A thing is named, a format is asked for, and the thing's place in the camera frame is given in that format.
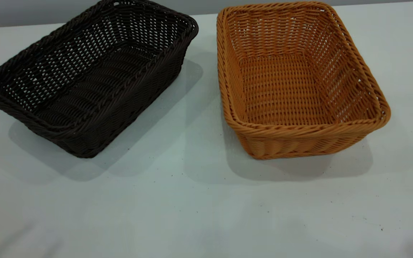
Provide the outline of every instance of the white table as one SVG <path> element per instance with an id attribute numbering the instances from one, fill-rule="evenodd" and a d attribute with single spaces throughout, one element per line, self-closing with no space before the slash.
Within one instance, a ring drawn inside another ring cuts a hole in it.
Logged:
<path id="1" fill-rule="evenodd" d="M 216 15 L 194 16 L 179 78 L 94 159 L 0 111 L 0 258 L 413 258 L 413 2 L 335 9 L 391 106 L 383 129 L 253 160 L 223 120 Z M 0 28 L 0 64 L 59 25 Z"/>

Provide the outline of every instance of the dark brown wicker basket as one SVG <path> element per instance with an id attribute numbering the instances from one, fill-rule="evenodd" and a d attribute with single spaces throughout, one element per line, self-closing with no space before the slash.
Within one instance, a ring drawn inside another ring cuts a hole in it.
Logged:
<path id="1" fill-rule="evenodd" d="M 0 67 L 0 109 L 94 157 L 180 72 L 195 20 L 147 0 L 102 0 Z"/>

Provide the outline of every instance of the orange wicker basket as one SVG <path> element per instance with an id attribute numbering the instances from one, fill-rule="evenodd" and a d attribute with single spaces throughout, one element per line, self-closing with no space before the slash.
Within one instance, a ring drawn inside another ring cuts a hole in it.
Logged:
<path id="1" fill-rule="evenodd" d="M 382 91 L 329 5 L 227 7 L 217 30 L 224 117 L 252 157 L 338 152 L 389 121 Z"/>

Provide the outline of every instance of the rectangular basket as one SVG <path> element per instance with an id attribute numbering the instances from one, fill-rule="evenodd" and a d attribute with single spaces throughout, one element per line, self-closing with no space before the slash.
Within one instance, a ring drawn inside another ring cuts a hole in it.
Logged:
<path id="1" fill-rule="evenodd" d="M 383 127 L 390 108 L 332 7 L 228 7 L 217 22 L 224 117 L 252 157 L 338 152 Z"/>
<path id="2" fill-rule="evenodd" d="M 102 0 L 0 67 L 0 109 L 94 157 L 180 72 L 195 20 L 147 0 Z"/>

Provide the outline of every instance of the gray wall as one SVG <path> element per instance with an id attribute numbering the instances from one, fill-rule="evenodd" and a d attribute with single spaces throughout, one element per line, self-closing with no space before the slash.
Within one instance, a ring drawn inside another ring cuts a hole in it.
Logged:
<path id="1" fill-rule="evenodd" d="M 279 0 L 155 0 L 182 13 L 218 13 L 223 7 Z M 324 0 L 330 5 L 353 5 L 412 0 Z M 0 27 L 31 24 L 64 23 L 97 0 L 0 0 Z"/>

